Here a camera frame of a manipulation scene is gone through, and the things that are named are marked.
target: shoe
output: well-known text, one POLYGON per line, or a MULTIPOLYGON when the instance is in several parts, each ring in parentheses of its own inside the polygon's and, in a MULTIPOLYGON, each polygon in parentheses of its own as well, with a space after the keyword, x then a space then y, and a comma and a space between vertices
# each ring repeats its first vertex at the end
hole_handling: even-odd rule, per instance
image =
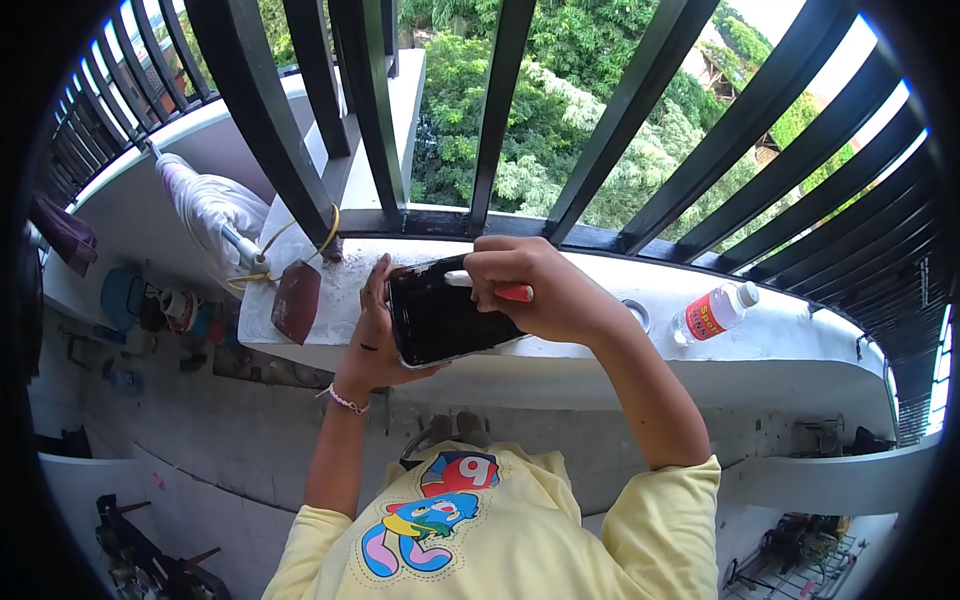
POLYGON ((483 422, 470 411, 460 411, 457 413, 457 433, 463 438, 471 431, 484 431, 483 422))
POLYGON ((427 442, 430 445, 446 442, 453 437, 453 423, 447 415, 434 415, 428 426, 430 437, 427 438, 427 442))

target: yellow cable tie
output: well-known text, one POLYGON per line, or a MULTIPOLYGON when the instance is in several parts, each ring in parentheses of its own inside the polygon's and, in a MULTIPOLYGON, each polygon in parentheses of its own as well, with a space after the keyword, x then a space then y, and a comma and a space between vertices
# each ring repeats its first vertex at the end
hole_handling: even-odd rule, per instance
MULTIPOLYGON (((296 222, 297 222, 296 219, 291 221, 290 223, 286 224, 282 228, 278 229, 276 233, 271 235, 270 239, 267 240, 267 244, 263 247, 263 250, 260 251, 260 253, 266 254, 267 249, 269 249, 273 245, 273 243, 276 241, 279 235, 284 231, 286 231, 288 227, 292 226, 296 222)), ((330 242, 333 241, 333 236, 337 234, 337 228, 339 226, 340 226, 340 208, 338 208, 337 205, 334 204, 333 205, 333 227, 330 228, 330 233, 326 235, 326 239, 324 240, 324 242, 317 247, 317 251, 311 254, 310 257, 303 262, 310 262, 311 260, 314 259, 314 257, 317 254, 326 250, 326 247, 329 246, 330 242)), ((277 277, 276 279, 271 279, 269 273, 257 273, 254 275, 247 275, 247 276, 241 276, 241 277, 230 277, 229 279, 227 279, 227 285, 235 290, 240 290, 241 292, 243 292, 247 289, 247 286, 240 287, 238 285, 234 285, 234 283, 241 283, 246 281, 259 281, 260 279, 267 279, 268 281, 280 281, 282 277, 283 276, 277 277)))

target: bottle cap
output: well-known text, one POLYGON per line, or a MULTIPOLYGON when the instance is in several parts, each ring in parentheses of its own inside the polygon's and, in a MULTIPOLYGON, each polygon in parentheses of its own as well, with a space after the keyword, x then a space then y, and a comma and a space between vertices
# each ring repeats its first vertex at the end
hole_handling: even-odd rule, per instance
POLYGON ((740 285, 736 290, 736 296, 740 299, 740 303, 748 308, 760 301, 760 292, 752 281, 740 285))

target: pink bracelet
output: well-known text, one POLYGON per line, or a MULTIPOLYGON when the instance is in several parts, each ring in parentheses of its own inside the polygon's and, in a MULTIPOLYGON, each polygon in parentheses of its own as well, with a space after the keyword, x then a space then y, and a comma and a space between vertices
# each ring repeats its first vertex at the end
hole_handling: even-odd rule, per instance
POLYGON ((325 390, 317 394, 317 397, 323 396, 324 394, 330 394, 330 397, 336 400, 337 404, 340 404, 341 406, 346 406, 357 415, 363 415, 364 413, 367 412, 367 409, 370 408, 370 404, 367 404, 363 408, 358 408, 356 405, 356 402, 347 402, 343 398, 337 396, 337 393, 333 391, 332 383, 330 384, 330 387, 326 388, 325 390))

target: paint marker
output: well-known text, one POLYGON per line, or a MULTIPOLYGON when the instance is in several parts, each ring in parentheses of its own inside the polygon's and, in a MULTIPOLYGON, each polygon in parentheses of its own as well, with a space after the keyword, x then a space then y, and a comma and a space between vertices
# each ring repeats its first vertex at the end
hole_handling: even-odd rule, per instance
MULTIPOLYGON (((454 287, 473 287, 473 280, 466 271, 447 271, 444 281, 454 287)), ((517 302, 532 302, 534 299, 533 286, 525 283, 497 283, 493 292, 500 298, 517 302)))

